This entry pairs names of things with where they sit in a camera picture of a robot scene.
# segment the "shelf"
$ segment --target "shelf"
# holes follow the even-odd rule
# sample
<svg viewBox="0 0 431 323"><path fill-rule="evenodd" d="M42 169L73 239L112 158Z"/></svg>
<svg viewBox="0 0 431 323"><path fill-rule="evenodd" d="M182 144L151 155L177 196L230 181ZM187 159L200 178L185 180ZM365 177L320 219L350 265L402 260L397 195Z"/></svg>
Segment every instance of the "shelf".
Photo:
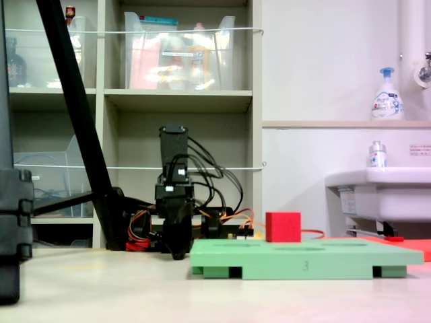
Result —
<svg viewBox="0 0 431 323"><path fill-rule="evenodd" d="M65 112L66 103L62 89L47 87L10 87L13 111ZM90 110L96 111L96 89L86 89Z"/></svg>
<svg viewBox="0 0 431 323"><path fill-rule="evenodd" d="M431 129L431 121L263 121L264 129Z"/></svg>
<svg viewBox="0 0 431 323"><path fill-rule="evenodd" d="M106 89L105 96L120 111L245 113L252 91L170 91Z"/></svg>
<svg viewBox="0 0 431 323"><path fill-rule="evenodd" d="M32 224L93 224L92 217L33 217Z"/></svg>
<svg viewBox="0 0 431 323"><path fill-rule="evenodd" d="M245 7L248 0L122 0L123 5L170 7Z"/></svg>

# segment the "black stand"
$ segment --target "black stand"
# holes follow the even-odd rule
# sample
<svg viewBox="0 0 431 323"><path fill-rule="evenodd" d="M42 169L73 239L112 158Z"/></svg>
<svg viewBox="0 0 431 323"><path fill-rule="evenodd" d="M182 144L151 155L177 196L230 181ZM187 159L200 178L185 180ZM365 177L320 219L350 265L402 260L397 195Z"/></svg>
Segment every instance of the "black stand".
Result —
<svg viewBox="0 0 431 323"><path fill-rule="evenodd" d="M3 0L0 0L0 62L3 65L0 67L0 303L15 303L20 298L19 264L32 257L31 215L92 201L106 247L125 250L127 211L135 211L142 203L125 198L121 189L113 188L110 183L60 1L36 2L92 192L33 210L31 173L13 168L4 12Z"/></svg>

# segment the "green shape sorter board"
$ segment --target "green shape sorter board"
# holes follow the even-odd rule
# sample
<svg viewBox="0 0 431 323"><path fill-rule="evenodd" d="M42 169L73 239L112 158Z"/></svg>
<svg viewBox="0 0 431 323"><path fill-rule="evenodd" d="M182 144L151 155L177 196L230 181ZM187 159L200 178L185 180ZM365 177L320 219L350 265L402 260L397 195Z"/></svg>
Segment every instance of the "green shape sorter board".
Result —
<svg viewBox="0 0 431 323"><path fill-rule="evenodd" d="M367 240L196 240L192 273L204 278L371 279L406 277L408 264L423 264L420 251Z"/></svg>

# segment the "soap pump bottle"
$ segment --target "soap pump bottle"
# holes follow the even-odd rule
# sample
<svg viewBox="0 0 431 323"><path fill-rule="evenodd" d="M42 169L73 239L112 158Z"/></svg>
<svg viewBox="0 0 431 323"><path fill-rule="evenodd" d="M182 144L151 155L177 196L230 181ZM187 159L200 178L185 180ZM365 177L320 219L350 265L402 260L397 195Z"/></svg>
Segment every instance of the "soap pump bottle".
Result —
<svg viewBox="0 0 431 323"><path fill-rule="evenodd" d="M371 110L373 120L404 120L403 100L391 82L393 72L392 67L385 67L380 70L385 81L374 99Z"/></svg>

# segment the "sticker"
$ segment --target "sticker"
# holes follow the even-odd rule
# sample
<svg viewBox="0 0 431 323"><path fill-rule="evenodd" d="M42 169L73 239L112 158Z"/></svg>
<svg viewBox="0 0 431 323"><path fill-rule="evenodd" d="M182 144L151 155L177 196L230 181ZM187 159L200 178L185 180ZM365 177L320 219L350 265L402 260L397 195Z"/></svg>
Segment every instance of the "sticker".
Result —
<svg viewBox="0 0 431 323"><path fill-rule="evenodd" d="M352 190L341 191L341 209L345 214L356 214L355 193Z"/></svg>
<svg viewBox="0 0 431 323"><path fill-rule="evenodd" d="M410 156L431 156L431 145L410 145Z"/></svg>
<svg viewBox="0 0 431 323"><path fill-rule="evenodd" d="M397 94L381 92L374 101L371 115L375 118L384 118L402 113L403 109L403 101Z"/></svg>

